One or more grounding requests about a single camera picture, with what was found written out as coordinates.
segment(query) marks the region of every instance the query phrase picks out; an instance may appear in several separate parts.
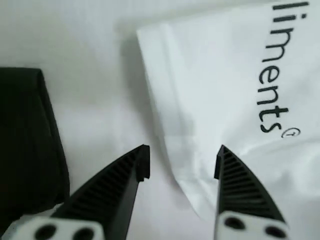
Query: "white background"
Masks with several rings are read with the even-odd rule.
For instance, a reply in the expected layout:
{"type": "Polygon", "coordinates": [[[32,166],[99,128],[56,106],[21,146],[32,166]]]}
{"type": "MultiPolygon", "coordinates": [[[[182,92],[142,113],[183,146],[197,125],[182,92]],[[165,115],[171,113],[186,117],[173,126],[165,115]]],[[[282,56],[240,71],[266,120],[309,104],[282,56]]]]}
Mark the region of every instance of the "white background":
{"type": "Polygon", "coordinates": [[[128,240],[211,240],[214,232],[160,152],[135,31],[233,2],[252,0],[0,1],[0,66],[43,70],[71,193],[116,158],[150,145],[151,177],[139,186],[128,240]]]}

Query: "white plastic part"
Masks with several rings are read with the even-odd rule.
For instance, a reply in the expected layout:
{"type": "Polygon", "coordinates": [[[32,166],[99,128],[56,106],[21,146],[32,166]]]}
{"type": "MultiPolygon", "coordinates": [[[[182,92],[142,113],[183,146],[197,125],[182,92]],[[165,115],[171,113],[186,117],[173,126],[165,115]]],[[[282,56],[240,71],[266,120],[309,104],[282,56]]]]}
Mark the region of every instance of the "white plastic part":
{"type": "Polygon", "coordinates": [[[94,221],[35,217],[20,226],[11,238],[11,240],[49,239],[104,240],[105,237],[102,226],[94,221]]]}
{"type": "Polygon", "coordinates": [[[216,220],[215,240],[290,240],[281,221],[225,211],[216,220]]]}

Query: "black pouch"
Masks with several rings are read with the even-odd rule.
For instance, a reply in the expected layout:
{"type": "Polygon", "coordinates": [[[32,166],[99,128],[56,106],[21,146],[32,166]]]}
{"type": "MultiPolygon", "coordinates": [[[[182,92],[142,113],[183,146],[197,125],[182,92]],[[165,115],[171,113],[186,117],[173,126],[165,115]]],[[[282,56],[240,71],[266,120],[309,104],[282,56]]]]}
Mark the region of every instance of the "black pouch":
{"type": "Polygon", "coordinates": [[[69,174],[40,69],[0,67],[0,236],[69,197],[69,174]]]}

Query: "white paper bag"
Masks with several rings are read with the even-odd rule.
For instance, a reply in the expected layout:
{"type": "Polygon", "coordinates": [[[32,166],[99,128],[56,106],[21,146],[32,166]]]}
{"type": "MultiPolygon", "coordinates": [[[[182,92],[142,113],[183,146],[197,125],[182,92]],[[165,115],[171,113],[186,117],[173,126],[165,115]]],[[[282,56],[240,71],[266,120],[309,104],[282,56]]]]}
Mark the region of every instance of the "white paper bag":
{"type": "Polygon", "coordinates": [[[310,212],[295,236],[318,233],[319,13],[316,1],[276,2],[138,31],[157,134],[203,218],[215,217],[214,171],[224,144],[261,180],[291,226],[301,228],[297,216],[310,212]]]}

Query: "hole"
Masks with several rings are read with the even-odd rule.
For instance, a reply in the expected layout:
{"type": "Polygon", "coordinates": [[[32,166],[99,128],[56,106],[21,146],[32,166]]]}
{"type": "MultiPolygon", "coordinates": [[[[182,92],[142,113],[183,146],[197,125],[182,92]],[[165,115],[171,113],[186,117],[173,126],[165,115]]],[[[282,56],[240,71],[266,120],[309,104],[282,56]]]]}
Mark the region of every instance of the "hole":
{"type": "Polygon", "coordinates": [[[52,224],[44,225],[36,231],[34,237],[36,240],[47,240],[55,235],[56,230],[56,226],[52,224]]]}
{"type": "Polygon", "coordinates": [[[284,239],[286,237],[286,233],[276,226],[268,226],[265,229],[265,233],[278,239],[284,239]]]}
{"type": "Polygon", "coordinates": [[[94,238],[94,231],[90,228],[81,228],[73,236],[73,240],[91,240],[94,238]]]}
{"type": "Polygon", "coordinates": [[[228,217],[224,224],[232,229],[244,230],[246,228],[245,224],[236,217],[228,217]]]}

